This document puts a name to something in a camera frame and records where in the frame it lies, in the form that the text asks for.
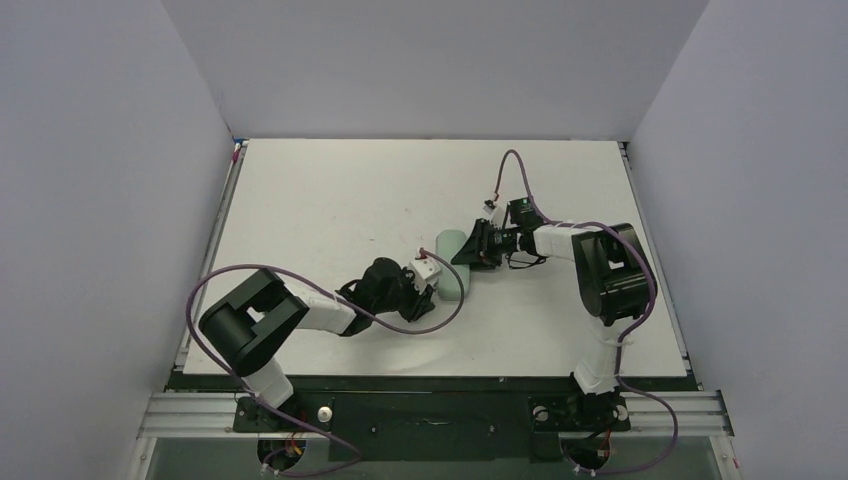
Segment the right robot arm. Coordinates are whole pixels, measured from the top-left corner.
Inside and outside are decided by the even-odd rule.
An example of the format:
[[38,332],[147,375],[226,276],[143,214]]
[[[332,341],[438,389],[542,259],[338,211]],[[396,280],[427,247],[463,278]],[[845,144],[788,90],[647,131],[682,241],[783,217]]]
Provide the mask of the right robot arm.
[[651,313],[658,294],[635,228],[548,221],[529,197],[512,200],[504,209],[488,201],[486,210],[488,217],[475,221],[452,264],[483,271],[572,262],[582,304],[595,319],[594,338],[572,377],[585,395],[616,391],[626,338]]

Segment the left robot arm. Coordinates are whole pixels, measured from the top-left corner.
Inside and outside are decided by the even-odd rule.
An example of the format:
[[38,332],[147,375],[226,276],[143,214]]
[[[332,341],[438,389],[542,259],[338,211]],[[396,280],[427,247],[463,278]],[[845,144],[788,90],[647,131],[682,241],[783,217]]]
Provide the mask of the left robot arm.
[[293,398],[294,387],[275,355],[296,329],[352,337],[382,313],[417,321],[435,308],[432,296],[440,276],[432,259],[414,259],[403,267],[379,257],[360,278],[325,296],[260,269],[210,307],[199,329],[249,391],[280,407]]

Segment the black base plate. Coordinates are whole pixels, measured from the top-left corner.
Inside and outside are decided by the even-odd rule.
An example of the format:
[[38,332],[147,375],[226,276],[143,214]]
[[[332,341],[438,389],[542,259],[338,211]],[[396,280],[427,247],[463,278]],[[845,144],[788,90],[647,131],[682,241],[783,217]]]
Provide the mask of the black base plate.
[[242,397],[232,429],[258,435],[261,457],[283,448],[284,460],[322,442],[331,462],[559,462],[562,441],[591,448],[631,428],[622,399],[585,417],[579,402],[564,393],[302,392],[286,410],[297,423]]

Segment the aluminium frame rail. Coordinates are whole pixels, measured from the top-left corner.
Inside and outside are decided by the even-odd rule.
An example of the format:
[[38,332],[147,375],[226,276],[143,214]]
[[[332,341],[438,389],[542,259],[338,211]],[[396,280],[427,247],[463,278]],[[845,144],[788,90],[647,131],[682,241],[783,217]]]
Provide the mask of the aluminium frame rail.
[[[660,392],[675,410],[681,437],[734,435],[718,391]],[[242,433],[233,428],[235,393],[156,393],[147,406],[139,439],[282,439],[284,433]],[[623,398],[631,429],[625,436],[660,437],[672,432],[672,422],[659,402],[633,393]]]

